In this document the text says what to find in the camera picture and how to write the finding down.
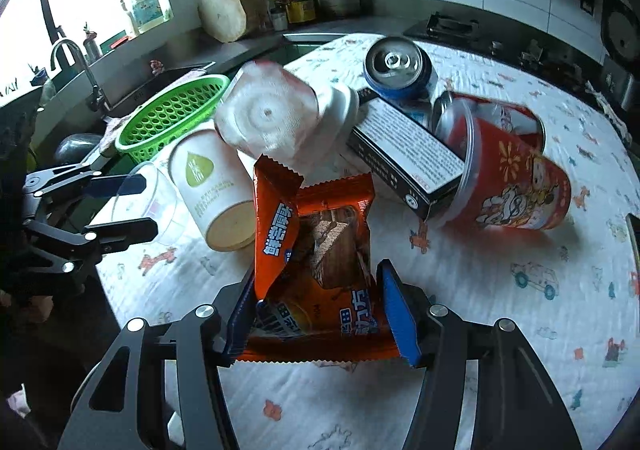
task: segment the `tablecloth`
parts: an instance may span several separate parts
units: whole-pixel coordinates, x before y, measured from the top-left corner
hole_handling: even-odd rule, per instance
[[[363,56],[378,37],[339,38],[287,68],[303,80],[361,88]],[[572,204],[550,231],[472,232],[429,228],[407,206],[378,197],[369,215],[372,264],[389,258],[403,281],[467,321],[513,319],[554,380],[583,448],[595,449],[640,386],[640,287],[625,224],[626,214],[640,212],[638,176],[607,119],[580,100],[491,59],[418,44],[439,75],[436,95],[453,89],[495,97],[540,117],[544,153],[569,175]],[[167,156],[165,149],[156,160],[162,169]],[[337,155],[324,169],[335,177],[356,172]],[[94,222],[109,220],[110,204]],[[105,256],[98,273],[120,325],[135,316],[155,324],[181,318],[241,279],[252,250],[213,252],[190,222],[170,248],[132,246]],[[531,282],[521,287],[518,273],[552,282],[555,295],[548,299]],[[401,448],[423,376],[402,360],[220,369],[245,449]],[[468,362],[459,449],[471,442],[477,386],[478,366]]]

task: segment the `faucet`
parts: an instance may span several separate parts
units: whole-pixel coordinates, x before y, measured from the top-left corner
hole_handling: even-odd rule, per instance
[[[82,65],[82,70],[86,72],[86,77],[89,78],[89,83],[93,87],[93,94],[91,103],[89,103],[89,108],[94,112],[100,110],[100,107],[104,107],[105,110],[111,110],[111,105],[109,104],[109,99],[107,99],[106,94],[98,85],[98,82],[95,81],[94,74],[92,73],[89,65],[87,65],[86,60],[84,59],[84,54],[82,54],[82,49],[76,44],[73,40],[69,38],[60,38],[53,44],[53,48],[51,49],[51,70],[56,68],[56,52],[62,45],[66,44],[69,47],[69,51],[71,51],[71,55],[74,58],[74,61],[77,64]]]

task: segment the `car print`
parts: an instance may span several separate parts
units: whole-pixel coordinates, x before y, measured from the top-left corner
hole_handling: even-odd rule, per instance
[[[560,292],[556,272],[540,264],[511,264],[511,274],[518,287],[524,289],[530,285],[542,291],[547,300],[553,300]]]

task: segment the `green plastic basket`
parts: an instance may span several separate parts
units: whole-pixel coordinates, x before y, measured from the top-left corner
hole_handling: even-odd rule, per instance
[[[209,117],[229,83],[226,76],[209,74],[158,94],[120,130],[116,149],[136,163],[148,161],[165,145]]]

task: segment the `blue soda can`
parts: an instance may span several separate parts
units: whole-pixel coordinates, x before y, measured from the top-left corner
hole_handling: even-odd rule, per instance
[[[364,77],[382,99],[405,112],[429,110],[438,81],[427,53],[404,36],[381,38],[369,48]]]

